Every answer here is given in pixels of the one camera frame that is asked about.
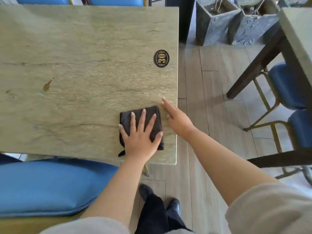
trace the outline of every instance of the hand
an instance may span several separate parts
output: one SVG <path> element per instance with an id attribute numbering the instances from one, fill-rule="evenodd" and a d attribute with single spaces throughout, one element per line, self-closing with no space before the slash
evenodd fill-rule
<path id="1" fill-rule="evenodd" d="M 169 112 L 168 122 L 174 132 L 186 139 L 186 136 L 192 130 L 196 129 L 189 117 L 179 108 L 171 105 L 164 97 L 162 98 L 162 106 Z"/>
<path id="2" fill-rule="evenodd" d="M 156 114 L 152 116 L 144 131 L 146 110 L 143 109 L 140 121 L 138 123 L 138 129 L 135 126 L 135 114 L 131 112 L 130 123 L 130 136 L 124 130 L 124 127 L 119 124 L 120 133 L 124 140 L 124 149 L 128 158 L 136 158 L 138 161 L 144 162 L 144 164 L 153 156 L 156 152 L 158 145 L 161 142 L 162 131 L 159 132 L 154 142 L 151 142 L 149 136 L 153 129 Z"/>

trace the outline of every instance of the black trousers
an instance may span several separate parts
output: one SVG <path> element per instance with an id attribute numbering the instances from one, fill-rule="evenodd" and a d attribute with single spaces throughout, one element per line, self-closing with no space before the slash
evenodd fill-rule
<path id="1" fill-rule="evenodd" d="M 135 234 L 164 234 L 181 228 L 187 229 L 177 212 L 173 209 L 167 211 L 157 195 L 148 195 Z"/>

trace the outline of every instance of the brown stain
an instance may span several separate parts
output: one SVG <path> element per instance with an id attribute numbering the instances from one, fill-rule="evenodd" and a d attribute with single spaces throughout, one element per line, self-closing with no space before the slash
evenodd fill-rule
<path id="1" fill-rule="evenodd" d="M 52 83 L 52 80 L 50 80 L 48 83 L 46 83 L 43 87 L 42 87 L 42 90 L 43 91 L 48 91 L 49 88 L 51 87 L 51 83 Z"/>

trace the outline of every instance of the marble table top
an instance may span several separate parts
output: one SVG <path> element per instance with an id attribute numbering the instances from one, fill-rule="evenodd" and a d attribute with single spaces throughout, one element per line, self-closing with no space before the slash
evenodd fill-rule
<path id="1" fill-rule="evenodd" d="M 0 6 L 0 151 L 118 160 L 119 113 L 177 105 L 177 7 Z M 166 50 L 166 67 L 154 54 Z"/>
<path id="2" fill-rule="evenodd" d="M 312 84 L 312 9 L 287 7 L 278 15 L 282 30 Z"/>

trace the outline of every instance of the black oval sign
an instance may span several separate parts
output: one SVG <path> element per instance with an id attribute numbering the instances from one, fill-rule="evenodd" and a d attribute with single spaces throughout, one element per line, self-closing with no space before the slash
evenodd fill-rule
<path id="1" fill-rule="evenodd" d="M 165 67 L 169 63 L 169 54 L 165 50 L 158 50 L 154 55 L 154 63 L 158 67 Z"/>

